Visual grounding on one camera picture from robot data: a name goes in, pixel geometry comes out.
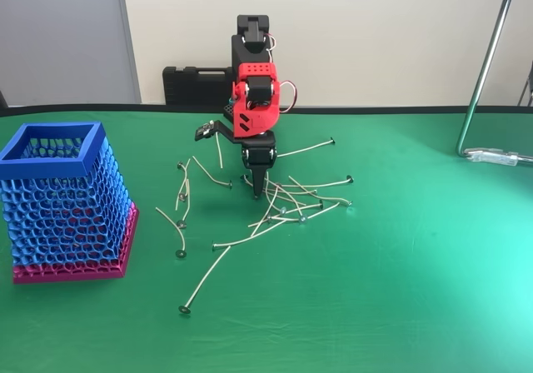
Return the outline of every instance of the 3d printed basket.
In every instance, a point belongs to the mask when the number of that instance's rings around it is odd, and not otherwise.
[[[0,153],[16,283],[122,277],[138,210],[100,122],[25,124]]]

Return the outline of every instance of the metal pole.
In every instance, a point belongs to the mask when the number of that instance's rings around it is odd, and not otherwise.
[[[489,73],[489,69],[491,68],[492,58],[494,57],[498,40],[500,40],[501,31],[503,29],[503,24],[506,20],[507,13],[509,12],[510,5],[511,0],[503,0],[501,2],[500,13],[496,19],[496,25],[494,26],[494,32],[492,32],[491,42],[489,43],[489,48],[486,51],[485,61],[483,62],[480,76],[477,78],[476,88],[474,89],[474,94],[472,94],[472,99],[470,101],[470,105],[468,106],[468,111],[466,111],[461,134],[459,135],[459,140],[457,141],[456,152],[460,157],[467,157],[467,155],[463,152],[463,143],[465,142],[466,134],[468,133],[468,128],[470,127],[474,112],[476,112],[477,103],[480,101],[481,92],[483,91],[483,86],[485,86],[485,80],[487,74]]]

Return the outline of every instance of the gray panel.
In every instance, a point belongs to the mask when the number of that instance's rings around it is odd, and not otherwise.
[[[123,0],[0,0],[9,105],[139,102]]]

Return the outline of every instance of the wire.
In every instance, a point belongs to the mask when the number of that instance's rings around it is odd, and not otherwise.
[[[283,187],[282,184],[279,184],[277,185],[276,183],[274,182],[271,182],[270,180],[268,180],[271,184],[273,184],[274,186],[280,186],[280,187]],[[291,196],[291,194],[299,194],[299,195],[311,195],[311,194],[316,194],[316,190],[305,190],[305,191],[300,191],[300,192],[290,192],[290,191],[286,191],[285,189],[281,189],[282,191],[284,191],[286,194],[288,194],[289,196]]]
[[[185,182],[187,181],[187,168],[189,167],[189,162],[191,161],[191,158],[188,159],[187,164],[183,167],[183,170],[185,171],[185,176],[183,177],[182,186],[180,187],[179,191],[177,192],[176,196],[176,209],[174,211],[177,211],[177,206],[179,205],[180,201],[180,194],[182,193],[183,186],[185,185]]]
[[[280,113],[289,112],[292,109],[292,107],[294,107],[296,105],[296,100],[298,99],[298,90],[296,89],[296,84],[294,84],[290,80],[284,80],[283,82],[280,83],[280,89],[281,89],[281,87],[283,87],[284,84],[288,84],[289,86],[292,87],[292,94],[293,94],[292,95],[292,103],[287,109],[284,109],[283,111],[280,111]]]
[[[331,209],[338,207],[339,205],[341,205],[340,202],[338,202],[338,203],[335,204],[335,205],[329,206],[328,208],[323,209],[323,210],[321,210],[321,211],[319,211],[319,212],[313,213],[312,215],[308,216],[307,219],[312,219],[313,217],[318,216],[318,215],[321,215],[321,214],[324,213],[324,212],[328,212],[328,211],[330,211]]]
[[[317,206],[322,206],[322,204],[314,204],[314,205],[306,205],[306,206],[302,206],[300,209],[301,210],[304,210],[304,209],[311,209],[311,208],[316,208]],[[289,211],[286,211],[283,216],[285,216],[287,213],[293,213],[293,212],[296,212],[297,209],[294,208],[294,209],[291,209]],[[279,215],[275,215],[275,216],[272,216],[272,219],[276,218],[276,217],[281,217],[281,213]],[[260,223],[263,223],[264,221],[268,221],[268,218],[267,219],[263,219],[261,222],[257,221],[255,223],[252,223],[251,225],[248,225],[248,227],[254,227],[254,226],[257,226],[258,224]]]
[[[274,182],[272,182],[272,181],[270,181],[268,179],[268,175],[266,175],[265,181],[266,181],[267,185],[268,185],[268,183],[271,183],[271,184],[274,184],[274,185],[276,184],[276,183],[274,183]],[[278,186],[284,187],[284,188],[285,187],[292,187],[291,185],[285,185],[285,184],[279,184]],[[316,190],[310,190],[310,191],[285,191],[286,194],[291,194],[293,196],[305,196],[305,195],[309,194],[310,192],[316,194]]]
[[[198,164],[198,166],[199,166],[199,167],[200,167],[200,168],[206,173],[206,175],[208,175],[209,178],[210,178],[211,180],[213,180],[216,184],[220,184],[221,186],[228,186],[228,187],[232,188],[232,182],[231,182],[231,181],[230,181],[229,183],[225,183],[225,182],[220,182],[220,181],[218,181],[217,179],[213,178],[213,176],[211,176],[211,175],[209,174],[209,172],[206,170],[206,168],[202,166],[202,164],[197,160],[197,158],[196,158],[194,155],[192,156],[192,159],[194,159],[194,161]]]
[[[297,154],[298,152],[309,151],[309,150],[312,150],[313,148],[327,146],[328,144],[335,144],[335,140],[333,140],[332,138],[329,142],[321,142],[320,144],[316,144],[315,146],[312,146],[312,147],[302,148],[301,150],[296,150],[296,151],[291,151],[291,152],[286,152],[285,154],[278,154],[277,157],[278,158],[288,157],[289,155]]]
[[[244,178],[244,181],[247,182],[250,186],[253,187],[253,185],[248,181],[248,179]],[[265,197],[266,197],[266,200],[270,202],[270,198],[268,197],[268,181],[266,182],[266,186],[265,186],[265,189],[263,190],[263,192],[265,193]],[[280,212],[281,213],[281,209],[278,208],[277,206],[274,205],[274,203],[272,203],[272,208],[274,208],[276,211]]]
[[[285,223],[285,222],[284,221],[279,221],[274,226],[270,226],[267,229],[258,232],[255,236],[249,236],[249,237],[245,238],[244,240],[228,242],[228,243],[225,243],[225,244],[213,244],[213,248],[220,248],[220,247],[223,247],[223,246],[236,246],[237,244],[242,244],[243,242],[250,241],[252,238],[259,237],[261,234],[265,234],[267,231],[275,229],[276,227],[282,225],[283,223]]]
[[[246,175],[244,175],[242,178],[244,179],[244,182],[248,186],[253,187],[253,184],[250,183],[250,181],[248,180]],[[263,192],[266,194],[266,198],[270,201],[270,198],[268,198],[268,195],[269,195],[268,192],[265,189],[263,189]],[[285,198],[284,196],[277,196],[277,198],[280,199],[280,200],[292,202],[292,200],[290,198]],[[299,201],[297,201],[297,202],[298,202],[298,205],[302,205],[302,206],[306,205],[303,202],[299,202]],[[272,208],[274,208],[278,212],[280,211],[275,205],[273,205]]]
[[[187,179],[187,184],[185,185],[187,189],[187,210],[185,211],[185,215],[183,215],[182,220],[185,221],[187,219],[187,215],[189,214],[189,211],[191,210],[191,183],[189,182],[189,179]]]
[[[274,58],[272,58],[272,50],[276,48],[276,38],[272,36],[270,33],[265,33],[265,36],[268,36],[272,40],[271,47],[266,49],[266,52],[268,52],[268,57],[270,59],[270,62],[272,62],[274,60]]]
[[[188,309],[189,306],[191,305],[192,303],[192,300],[194,300],[194,297],[197,296],[197,293],[200,291],[200,287],[202,287],[202,284],[203,282],[207,279],[207,277],[209,276],[209,274],[212,272],[212,270],[215,268],[215,266],[217,265],[217,263],[222,259],[223,256],[226,255],[226,253],[228,251],[230,251],[230,246],[228,248],[226,248],[224,250],[224,252],[217,258],[217,260],[215,261],[215,263],[213,263],[211,265],[211,267],[209,268],[209,270],[207,271],[207,273],[204,275],[204,277],[200,280],[200,283],[198,284],[197,288],[194,290],[194,292],[192,293],[191,295],[191,298],[189,298],[189,301],[187,301],[187,303],[185,304],[185,308]]]
[[[266,209],[266,212],[265,212],[265,215],[263,215],[263,218],[261,219],[261,223],[263,223],[263,221],[265,220],[265,218],[268,216],[268,212],[270,212],[270,210],[272,209],[272,205],[274,205],[274,201],[276,200],[276,197],[277,197],[277,191],[278,191],[278,188],[276,187],[276,192],[274,192],[274,197],[272,198],[272,200],[270,201],[270,205],[268,206],[268,208]],[[257,229],[261,226],[261,223],[258,224],[256,226],[256,228],[253,230],[252,232],[252,236],[254,236],[257,232]]]
[[[270,180],[268,180],[273,186],[276,186],[276,189],[280,189],[281,191],[283,191],[284,193],[286,193],[289,198],[291,198],[291,201],[294,202],[294,205],[296,206],[296,209],[298,210],[298,214],[301,216],[301,209],[300,209],[300,206],[298,205],[298,201],[294,198],[294,196],[292,196],[291,194],[289,194],[289,192],[287,190],[285,190],[283,187],[277,185],[275,182],[271,182]]]
[[[315,188],[318,188],[318,187],[331,187],[331,186],[339,186],[341,184],[347,184],[347,183],[353,183],[353,178],[351,176],[348,176],[348,178],[346,180],[343,180],[342,182],[333,182],[333,183],[326,183],[326,184],[315,184],[315,185],[311,185],[311,184],[302,184],[301,186],[302,187],[305,187],[305,188],[309,188],[309,187],[315,187]],[[285,187],[285,188],[288,188],[288,187],[299,187],[297,186],[296,184],[292,185],[292,184],[281,184],[282,187]]]
[[[292,177],[289,176],[289,180],[292,181],[294,184],[297,184],[302,190],[306,190],[306,188],[304,186],[302,186],[300,183],[298,183],[296,180],[294,180]],[[351,205],[351,201],[348,201],[344,198],[338,198],[338,197],[334,197],[334,196],[318,196],[316,194],[309,194],[310,196],[313,196],[315,198],[318,198],[319,200],[324,200],[324,201],[340,201],[342,203],[345,203],[346,206],[350,206]]]
[[[220,161],[220,168],[224,169],[224,163],[222,162],[222,152],[220,151],[220,142],[218,141],[218,132],[215,133],[215,138],[217,139],[218,160]]]
[[[161,213],[169,222],[171,222],[171,224],[174,226],[174,228],[177,230],[178,233],[180,233],[180,237],[182,238],[182,250],[185,251],[185,237],[183,236],[183,233],[182,231],[180,230],[180,228],[176,225],[176,223],[174,223],[174,221],[172,221],[172,219],[170,217],[168,217],[168,215],[163,212],[161,209],[159,209],[158,207],[156,207],[156,211],[158,211],[159,213]]]

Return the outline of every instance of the pink basket base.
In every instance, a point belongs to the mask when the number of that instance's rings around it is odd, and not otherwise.
[[[126,232],[117,260],[68,262],[64,264],[47,264],[14,266],[13,283],[45,283],[53,281],[79,281],[96,279],[117,279],[126,275],[127,262],[132,249],[133,237],[137,228],[139,210],[132,202],[126,221]]]

